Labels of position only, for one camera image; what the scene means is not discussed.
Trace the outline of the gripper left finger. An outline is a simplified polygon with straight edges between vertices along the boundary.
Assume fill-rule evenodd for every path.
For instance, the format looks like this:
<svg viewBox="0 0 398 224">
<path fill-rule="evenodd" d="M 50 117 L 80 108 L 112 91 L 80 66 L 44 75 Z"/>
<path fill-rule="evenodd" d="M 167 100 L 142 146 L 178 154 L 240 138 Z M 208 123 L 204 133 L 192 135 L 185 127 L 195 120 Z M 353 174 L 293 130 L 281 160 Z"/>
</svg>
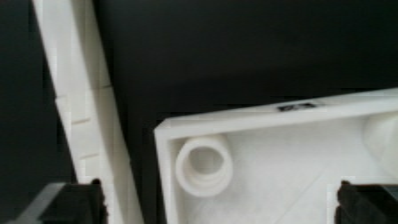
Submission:
<svg viewBox="0 0 398 224">
<path fill-rule="evenodd" d="M 50 183 L 7 224 L 108 224 L 101 181 Z"/>
</svg>

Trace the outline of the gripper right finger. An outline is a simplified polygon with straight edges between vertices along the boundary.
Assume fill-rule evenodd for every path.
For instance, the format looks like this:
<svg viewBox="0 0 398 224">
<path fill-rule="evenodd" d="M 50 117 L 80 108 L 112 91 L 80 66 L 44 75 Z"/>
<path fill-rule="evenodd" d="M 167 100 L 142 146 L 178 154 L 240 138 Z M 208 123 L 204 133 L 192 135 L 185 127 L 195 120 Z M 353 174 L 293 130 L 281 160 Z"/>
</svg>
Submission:
<svg viewBox="0 0 398 224">
<path fill-rule="evenodd" d="M 334 224 L 398 224 L 398 184 L 341 182 Z"/>
</svg>

